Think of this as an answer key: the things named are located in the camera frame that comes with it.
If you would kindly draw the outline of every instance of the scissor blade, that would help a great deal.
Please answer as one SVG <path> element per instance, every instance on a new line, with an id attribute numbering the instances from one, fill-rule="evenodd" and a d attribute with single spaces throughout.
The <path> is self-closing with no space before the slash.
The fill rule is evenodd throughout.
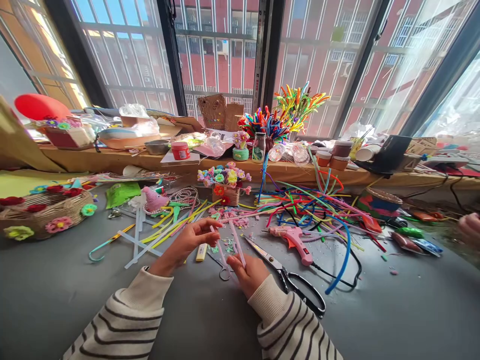
<path id="1" fill-rule="evenodd" d="M 245 240 L 248 241 L 248 243 L 251 245 L 252 248 L 255 249 L 255 251 L 257 253 L 259 253 L 261 255 L 261 257 L 267 262 L 269 263 L 271 266 L 273 266 L 275 269 L 277 270 L 281 270 L 283 268 L 282 264 L 279 263 L 277 260 L 275 260 L 275 258 L 270 255 L 268 252 L 266 252 L 265 250 L 263 250 L 260 246 L 258 246 L 256 243 L 254 243 L 252 240 L 249 240 L 248 238 L 244 237 Z"/>

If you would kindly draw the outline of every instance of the hand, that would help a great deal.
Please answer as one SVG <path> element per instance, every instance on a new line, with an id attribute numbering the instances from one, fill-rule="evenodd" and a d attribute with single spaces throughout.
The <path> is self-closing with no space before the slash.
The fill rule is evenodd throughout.
<path id="1" fill-rule="evenodd" d="M 207 243 L 214 248 L 220 239 L 220 234 L 212 232 L 210 225 L 216 228 L 224 227 L 220 222 L 211 217 L 187 224 L 163 255 L 150 267 L 148 272 L 161 277 L 169 277 L 200 244 Z"/>
<path id="2" fill-rule="evenodd" d="M 480 217 L 474 212 L 458 221 L 458 229 L 466 244 L 480 248 Z"/>
<path id="3" fill-rule="evenodd" d="M 247 254 L 244 254 L 243 256 L 245 257 L 245 268 L 242 266 L 242 262 L 238 254 L 235 256 L 229 256 L 226 259 L 226 262 L 235 272 L 235 275 L 240 282 L 240 287 L 246 298 L 250 299 L 255 290 L 257 290 L 259 286 L 262 285 L 264 280 L 270 275 L 270 272 L 267 270 L 267 267 L 260 258 L 249 256 Z"/>

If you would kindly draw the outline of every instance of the yellow paper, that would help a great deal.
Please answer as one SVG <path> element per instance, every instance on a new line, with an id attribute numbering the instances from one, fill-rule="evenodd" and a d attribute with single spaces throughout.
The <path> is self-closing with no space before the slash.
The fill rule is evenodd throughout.
<path id="1" fill-rule="evenodd" d="M 82 173 L 52 173 L 38 170 L 0 170 L 0 198 L 10 196 L 23 197 L 30 194 L 36 186 L 55 185 L 54 181 L 64 183 L 68 179 L 88 175 Z"/>

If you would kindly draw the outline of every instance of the scissor handle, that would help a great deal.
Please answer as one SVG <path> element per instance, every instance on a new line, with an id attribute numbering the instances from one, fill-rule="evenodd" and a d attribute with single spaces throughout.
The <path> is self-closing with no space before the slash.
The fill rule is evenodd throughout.
<path id="1" fill-rule="evenodd" d="M 286 288 L 286 292 L 288 293 L 288 287 L 287 283 L 293 288 L 293 291 L 300 297 L 300 299 L 306 303 L 306 305 L 313 311 L 313 313 L 318 316 L 319 319 L 323 318 L 325 315 L 325 310 L 327 309 L 327 304 L 325 303 L 324 298 L 320 293 L 317 291 L 317 289 L 309 283 L 304 277 L 301 277 L 300 275 L 294 273 L 294 272 L 287 272 L 284 268 L 282 270 L 278 270 L 280 273 L 280 278 L 282 280 L 284 290 Z M 290 280 L 291 278 L 295 278 L 302 282 L 317 298 L 317 300 L 320 302 L 320 307 L 317 307 L 315 303 L 310 300 L 293 282 Z"/>

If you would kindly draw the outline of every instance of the red jar lid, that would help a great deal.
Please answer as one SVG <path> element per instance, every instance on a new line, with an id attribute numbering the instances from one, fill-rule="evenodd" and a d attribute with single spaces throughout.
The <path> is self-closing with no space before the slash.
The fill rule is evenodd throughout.
<path id="1" fill-rule="evenodd" d="M 172 150 L 184 150 L 189 148 L 189 144 L 185 141 L 175 141 L 171 143 Z"/>

